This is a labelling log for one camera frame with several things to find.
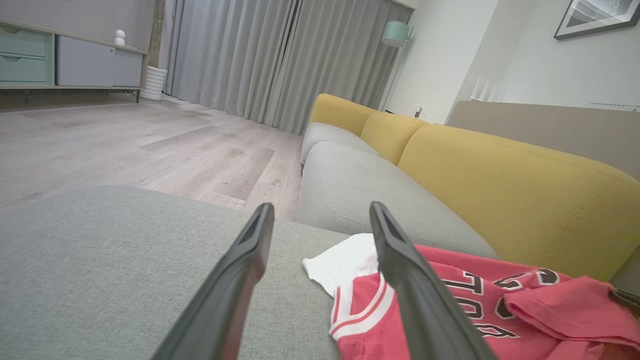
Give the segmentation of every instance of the wooden floor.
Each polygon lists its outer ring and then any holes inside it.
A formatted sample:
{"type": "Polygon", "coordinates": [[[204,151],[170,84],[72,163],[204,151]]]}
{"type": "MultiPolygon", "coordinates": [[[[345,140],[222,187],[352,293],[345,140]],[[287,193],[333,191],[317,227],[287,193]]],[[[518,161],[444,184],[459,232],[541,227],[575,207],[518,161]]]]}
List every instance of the wooden floor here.
{"type": "Polygon", "coordinates": [[[0,112],[0,213],[65,190],[124,185],[295,220],[301,137],[197,104],[103,95],[0,112]]]}

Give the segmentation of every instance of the yellow cushion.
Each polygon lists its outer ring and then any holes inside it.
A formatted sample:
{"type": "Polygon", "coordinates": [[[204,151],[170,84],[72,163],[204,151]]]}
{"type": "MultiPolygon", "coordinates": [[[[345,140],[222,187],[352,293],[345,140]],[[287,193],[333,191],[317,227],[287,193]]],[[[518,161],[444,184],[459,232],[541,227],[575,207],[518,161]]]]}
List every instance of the yellow cushion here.
{"type": "Polygon", "coordinates": [[[430,125],[398,167],[507,261],[608,281],[640,243],[640,183],[595,160],[430,125]]]}
{"type": "Polygon", "coordinates": [[[320,94],[316,97],[314,107],[311,109],[309,122],[323,122],[360,136],[364,123],[374,112],[376,110],[355,102],[329,94],[320,94]]]}
{"type": "Polygon", "coordinates": [[[360,137],[382,158],[397,165],[406,143],[425,125],[427,122],[419,119],[376,111],[367,119],[360,137]]]}

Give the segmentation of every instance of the green lampshade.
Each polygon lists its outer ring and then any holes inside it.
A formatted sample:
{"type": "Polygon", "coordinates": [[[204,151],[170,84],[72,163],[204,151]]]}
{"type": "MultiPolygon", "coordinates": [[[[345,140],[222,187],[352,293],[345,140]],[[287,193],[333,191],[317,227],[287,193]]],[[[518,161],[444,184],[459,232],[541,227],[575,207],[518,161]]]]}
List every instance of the green lampshade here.
{"type": "Polygon", "coordinates": [[[382,43],[393,47],[402,47],[408,37],[409,25],[399,21],[390,21],[382,34],[382,43]]]}

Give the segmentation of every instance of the floor lamp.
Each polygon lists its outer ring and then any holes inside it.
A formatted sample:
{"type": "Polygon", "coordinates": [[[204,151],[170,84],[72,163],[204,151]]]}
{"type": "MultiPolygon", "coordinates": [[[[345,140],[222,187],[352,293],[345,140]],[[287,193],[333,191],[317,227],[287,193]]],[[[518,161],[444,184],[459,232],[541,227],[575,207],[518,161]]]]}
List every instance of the floor lamp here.
{"type": "MultiPolygon", "coordinates": [[[[409,25],[400,22],[400,21],[390,21],[385,26],[385,32],[382,34],[382,43],[392,47],[403,47],[409,44],[409,41],[413,40],[411,34],[413,33],[413,26],[409,29],[409,25]]],[[[400,65],[404,61],[405,51],[402,52],[401,58],[397,63],[396,69],[394,71],[394,77],[391,79],[391,84],[389,84],[389,90],[385,94],[385,100],[382,102],[382,111],[385,111],[385,107],[387,106],[387,100],[389,100],[389,94],[391,93],[391,89],[394,87],[394,83],[396,82],[396,76],[398,75],[398,70],[400,70],[400,65]]]]}

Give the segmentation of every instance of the green drawer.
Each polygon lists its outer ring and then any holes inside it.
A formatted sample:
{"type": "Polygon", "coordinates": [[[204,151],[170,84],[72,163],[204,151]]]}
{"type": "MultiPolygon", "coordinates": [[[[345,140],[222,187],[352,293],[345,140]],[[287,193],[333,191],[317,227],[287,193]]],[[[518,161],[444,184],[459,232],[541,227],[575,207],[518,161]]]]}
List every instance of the green drawer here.
{"type": "Polygon", "coordinates": [[[0,55],[0,81],[44,83],[47,81],[47,62],[0,55]]]}
{"type": "Polygon", "coordinates": [[[0,24],[0,53],[47,56],[46,35],[0,24]]]}

